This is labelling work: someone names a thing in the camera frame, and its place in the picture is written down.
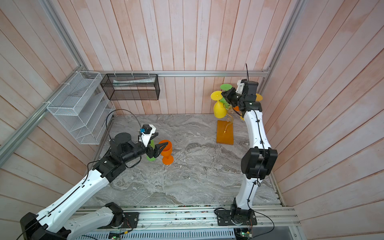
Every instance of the cable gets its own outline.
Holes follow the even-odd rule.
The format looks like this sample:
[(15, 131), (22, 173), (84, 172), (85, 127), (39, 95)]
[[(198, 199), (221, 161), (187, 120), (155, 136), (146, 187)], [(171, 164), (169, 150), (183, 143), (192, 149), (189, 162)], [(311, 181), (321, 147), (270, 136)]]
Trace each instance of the cable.
[(126, 164), (125, 164), (125, 166), (126, 166), (127, 168), (133, 168), (134, 166), (136, 166), (137, 164), (139, 164), (140, 161), (141, 161), (141, 156), (140, 156), (140, 160), (138, 160), (137, 163), (133, 164), (133, 165), (130, 166), (130, 167), (128, 167)]
[(239, 115), (240, 117), (242, 117), (241, 114), (238, 113), (237, 111), (235, 111), (233, 108), (232, 108), (232, 110), (233, 110), (235, 113), (237, 113), (237, 115)]
[[(103, 157), (105, 157), (105, 155), (107, 155), (107, 153), (109, 152), (110, 149), (111, 149), (111, 147), (108, 148), (108, 150), (106, 151), (106, 153), (104, 154)], [(89, 163), (87, 164), (87, 176), (85, 177), (84, 181), (83, 181), (81, 184), (84, 184), (85, 181), (87, 181), (87, 178), (88, 178), (88, 175), (89, 175), (89, 165), (90, 165), (91, 163), (93, 163), (93, 162), (89, 162)]]
[(29, 226), (25, 231), (23, 231), (17, 238), (16, 240), (18, 240), (28, 229), (30, 229), (32, 226), (34, 226), (36, 223), (38, 223), (41, 219), (45, 218), (47, 215), (50, 216), (49, 214), (53, 211), (55, 211), (56, 208), (58, 208), (61, 204), (63, 204), (70, 196), (72, 196), (72, 194), (74, 194), (75, 191), (77, 191), (78, 189), (80, 188), (80, 186), (78, 186), (66, 199), (64, 199), (59, 205), (57, 205), (54, 209), (52, 209), (51, 211), (49, 211), (46, 215), (44, 215), (42, 218), (40, 218), (39, 220), (37, 220), (37, 222), (35, 222), (34, 224), (32, 224), (31, 226)]
[(46, 215), (44, 215), (42, 218), (40, 218), (39, 220), (37, 220), (37, 222), (35, 222), (34, 224), (30, 225), (27, 229), (25, 229), (17, 238), (16, 240), (18, 240), (26, 231), (28, 231), (31, 227), (33, 227), (36, 223), (38, 223), (41, 219), (45, 218)]
[[(103, 157), (105, 157), (105, 155), (107, 155), (107, 153), (108, 153), (108, 151), (111, 149), (111, 147), (109, 147), (109, 149), (107, 150), (107, 152), (104, 154), (104, 156)], [(89, 174), (89, 170), (88, 170), (88, 168), (89, 168), (89, 164), (90, 163), (92, 163), (92, 162), (89, 162), (88, 164), (87, 164), (87, 176), (86, 176), (86, 178), (84, 179), (84, 181), (81, 183), (82, 185), (85, 183), (85, 181), (87, 180), (87, 178), (88, 178), (88, 174)], [(50, 214), (51, 212), (53, 212), (56, 208), (58, 208), (63, 202), (65, 202), (65, 200), (67, 200), (75, 191), (73, 191), (66, 199), (64, 199), (59, 205), (57, 205), (54, 209), (52, 209), (50, 212), (48, 212), (47, 213), (47, 215), (48, 214)], [(35, 222), (34, 224), (32, 224), (31, 226), (29, 226), (25, 231), (23, 231), (17, 238), (16, 238), (16, 240), (18, 240), (26, 231), (28, 231), (28, 229), (30, 229), (31, 227), (33, 227), (36, 223), (38, 223), (41, 219), (43, 219), (43, 218), (45, 218), (47, 215), (44, 215), (42, 218), (40, 218), (39, 220), (37, 220), (37, 222)]]
[(82, 237), (89, 237), (89, 238), (92, 238), (92, 239), (96, 239), (96, 240), (99, 240), (97, 238), (94, 238), (94, 237), (91, 237), (91, 236), (87, 236), (87, 235), (81, 235)]
[(272, 222), (272, 224), (273, 224), (273, 227), (272, 227), (272, 229), (271, 229), (271, 230), (269, 230), (268, 232), (265, 232), (265, 233), (262, 233), (262, 234), (256, 235), (256, 236), (254, 236), (253, 238), (251, 238), (251, 239), (249, 239), (249, 240), (254, 240), (254, 239), (256, 239), (258, 236), (261, 236), (261, 235), (264, 235), (264, 234), (270, 233), (270, 232), (272, 232), (272, 231), (275, 229), (275, 223), (272, 221), (272, 219), (271, 219), (270, 217), (268, 217), (268, 216), (267, 216), (267, 215), (265, 215), (265, 214), (262, 214), (261, 212), (256, 212), (256, 213), (258, 213), (258, 214), (261, 214), (261, 215), (263, 215), (263, 216), (267, 217), (269, 220), (271, 220), (271, 222)]
[(263, 146), (263, 150), (264, 150), (263, 160), (262, 160), (262, 162), (261, 162), (261, 164), (260, 164), (260, 166), (259, 166), (259, 170), (258, 170), (258, 172), (257, 172), (257, 185), (260, 187), (259, 173), (260, 173), (260, 169), (261, 169), (261, 167), (262, 167), (262, 165), (263, 165), (263, 163), (264, 163), (264, 160), (265, 160), (265, 147), (264, 147), (264, 142), (263, 142), (263, 139), (262, 139), (262, 134), (261, 134), (261, 132), (260, 132), (260, 124), (259, 124), (260, 120), (259, 120), (258, 117), (257, 117), (256, 111), (253, 110), (253, 112), (254, 112), (255, 115), (256, 115), (257, 127), (259, 128), (260, 143), (262, 144), (262, 146)]
[(245, 68), (247, 69), (247, 80), (249, 81), (249, 74), (248, 74), (248, 66), (245, 64)]
[(122, 108), (113, 110), (113, 111), (110, 112), (110, 113), (108, 114), (108, 116), (105, 118), (105, 127), (106, 127), (106, 129), (107, 129), (109, 139), (111, 139), (111, 140), (112, 140), (112, 138), (111, 138), (111, 135), (109, 134), (109, 131), (108, 131), (107, 120), (108, 120), (108, 117), (109, 117), (113, 112), (116, 112), (116, 111), (118, 111), (118, 110), (124, 110), (124, 111), (130, 112), (130, 113), (136, 118), (136, 121), (139, 123), (139, 125), (140, 125), (140, 129), (141, 129), (141, 123), (140, 123), (140, 121), (137, 119), (137, 117), (136, 117), (131, 111), (126, 110), (126, 109), (122, 109)]

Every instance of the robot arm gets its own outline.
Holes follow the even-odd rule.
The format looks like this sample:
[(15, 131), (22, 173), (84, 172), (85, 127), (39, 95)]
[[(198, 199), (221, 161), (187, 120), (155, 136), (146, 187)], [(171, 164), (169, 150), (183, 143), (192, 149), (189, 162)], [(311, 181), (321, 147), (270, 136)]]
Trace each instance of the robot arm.
[(271, 148), (263, 125), (263, 113), (260, 102), (256, 102), (258, 83), (238, 81), (237, 89), (222, 92), (222, 96), (233, 107), (238, 106), (247, 124), (250, 149), (241, 160), (243, 182), (240, 192), (233, 200), (231, 217), (242, 215), (250, 217), (252, 201), (258, 185), (271, 173), (277, 159), (277, 151)]
[(23, 236), (26, 240), (61, 240), (77, 237), (103, 226), (119, 228), (123, 225), (122, 209), (115, 203), (106, 204), (98, 211), (68, 220), (97, 191), (107, 186), (121, 174), (127, 162), (143, 154), (158, 157), (167, 146), (157, 144), (153, 149), (148, 145), (155, 138), (156, 128), (145, 124), (140, 129), (139, 142), (134, 143), (128, 133), (119, 133), (110, 140), (111, 149), (101, 158), (87, 176), (80, 180), (66, 194), (37, 214), (27, 213), (20, 220)]

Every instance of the wooden wall panel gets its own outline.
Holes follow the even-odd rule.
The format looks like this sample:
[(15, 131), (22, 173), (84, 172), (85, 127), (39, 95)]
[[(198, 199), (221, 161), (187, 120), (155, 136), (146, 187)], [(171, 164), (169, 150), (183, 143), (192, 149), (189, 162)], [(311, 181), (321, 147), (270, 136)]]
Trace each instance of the wooden wall panel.
[[(105, 27), (105, 20), (98, 20)], [(77, 66), (39, 1), (1, 1), (0, 144)], [(91, 146), (78, 144), (49, 114), (0, 169), (1, 236), (16, 238), (20, 218), (67, 192), (85, 174), (93, 154)]]
[[(250, 70), (265, 69), (296, 2), (53, 0), (87, 67), (95, 71), (243, 70), (245, 63)], [(115, 103), (134, 114), (212, 113), (210, 94), (239, 79), (162, 78), (159, 100)]]
[(307, 2), (263, 93), (275, 178), (308, 239), (384, 233), (383, 11)]

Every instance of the gray marble surface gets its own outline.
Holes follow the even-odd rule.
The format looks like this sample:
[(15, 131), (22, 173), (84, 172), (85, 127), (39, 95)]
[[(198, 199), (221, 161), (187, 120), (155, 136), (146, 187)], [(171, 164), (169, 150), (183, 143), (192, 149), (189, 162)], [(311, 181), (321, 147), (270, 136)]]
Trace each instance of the gray marble surface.
[[(84, 206), (115, 202), (120, 206), (231, 204), (238, 194), (242, 173), (240, 161), (249, 149), (245, 122), (235, 117), (234, 145), (216, 143), (217, 118), (213, 114), (138, 115), (141, 124), (153, 124), (159, 136), (173, 144), (175, 161), (166, 166), (162, 156), (146, 157), (126, 169), (97, 192)], [(111, 136), (127, 132), (137, 139), (139, 124), (132, 115), (117, 116)], [(102, 154), (108, 149), (106, 142)], [(128, 166), (137, 162), (133, 160)], [(269, 177), (262, 182), (253, 204), (280, 203)]]

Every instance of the wire mesh basket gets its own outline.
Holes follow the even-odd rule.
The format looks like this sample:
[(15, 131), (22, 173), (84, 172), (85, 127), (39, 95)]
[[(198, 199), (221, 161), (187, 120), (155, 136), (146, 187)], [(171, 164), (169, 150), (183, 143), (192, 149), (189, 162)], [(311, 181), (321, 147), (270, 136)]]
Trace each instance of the wire mesh basket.
[(109, 100), (158, 100), (160, 94), (157, 74), (108, 73), (101, 87)]
[(78, 72), (47, 107), (80, 144), (99, 144), (115, 109), (103, 92), (95, 94), (101, 80), (100, 73)]

